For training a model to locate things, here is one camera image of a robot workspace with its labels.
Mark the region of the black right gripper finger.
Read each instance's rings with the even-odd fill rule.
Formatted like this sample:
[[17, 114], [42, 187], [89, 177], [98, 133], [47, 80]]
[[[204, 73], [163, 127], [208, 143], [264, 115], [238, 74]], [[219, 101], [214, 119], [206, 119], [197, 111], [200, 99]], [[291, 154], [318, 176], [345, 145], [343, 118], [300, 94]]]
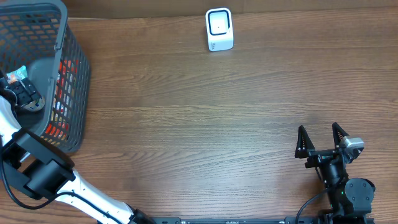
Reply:
[[349, 134], [337, 122], [334, 122], [332, 124], [332, 131], [333, 131], [333, 140], [335, 147], [336, 148], [344, 147], [343, 138], [349, 136]]
[[315, 146], [311, 142], [304, 126], [298, 127], [298, 139], [295, 150], [295, 158], [307, 158], [315, 151]]

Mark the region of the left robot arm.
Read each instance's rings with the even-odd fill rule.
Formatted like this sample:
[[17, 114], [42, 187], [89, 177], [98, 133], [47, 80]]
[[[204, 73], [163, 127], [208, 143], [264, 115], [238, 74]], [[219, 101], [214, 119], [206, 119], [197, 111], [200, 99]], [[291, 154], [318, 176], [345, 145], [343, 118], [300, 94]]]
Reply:
[[1, 180], [18, 206], [38, 210], [69, 204], [98, 223], [153, 223], [153, 219], [88, 183], [60, 149], [23, 128], [16, 115], [28, 82], [1, 74]]

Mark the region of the teal snack packet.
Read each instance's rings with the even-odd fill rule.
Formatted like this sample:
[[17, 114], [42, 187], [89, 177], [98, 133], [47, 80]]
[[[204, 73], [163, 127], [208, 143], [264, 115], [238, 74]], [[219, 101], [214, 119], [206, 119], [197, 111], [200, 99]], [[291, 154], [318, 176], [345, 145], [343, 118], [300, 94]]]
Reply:
[[19, 82], [22, 81], [23, 79], [27, 78], [27, 68], [25, 65], [22, 67], [18, 68], [17, 70], [14, 70], [12, 72], [9, 72], [6, 74], [6, 80], [8, 84], [13, 84], [14, 82]]

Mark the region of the green lid white jar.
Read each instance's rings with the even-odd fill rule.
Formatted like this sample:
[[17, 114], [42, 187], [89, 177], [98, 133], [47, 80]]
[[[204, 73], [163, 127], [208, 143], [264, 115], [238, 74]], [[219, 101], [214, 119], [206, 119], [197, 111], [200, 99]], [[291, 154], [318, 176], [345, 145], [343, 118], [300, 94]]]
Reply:
[[40, 98], [31, 101], [30, 103], [24, 105], [22, 108], [30, 112], [38, 112], [45, 106], [45, 98], [41, 96]]

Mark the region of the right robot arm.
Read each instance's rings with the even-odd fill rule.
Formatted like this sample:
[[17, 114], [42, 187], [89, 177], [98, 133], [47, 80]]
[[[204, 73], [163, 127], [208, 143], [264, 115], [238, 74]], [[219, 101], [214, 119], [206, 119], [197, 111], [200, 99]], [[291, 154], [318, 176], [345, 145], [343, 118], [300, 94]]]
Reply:
[[325, 189], [300, 207], [294, 222], [300, 223], [304, 209], [326, 194], [330, 208], [320, 210], [312, 223], [373, 223], [367, 215], [372, 211], [375, 185], [368, 179], [349, 178], [346, 170], [346, 165], [363, 152], [364, 141], [349, 135], [336, 122], [332, 124], [332, 131], [334, 148], [318, 151], [304, 126], [298, 127], [295, 157], [307, 160], [305, 167], [315, 169]]

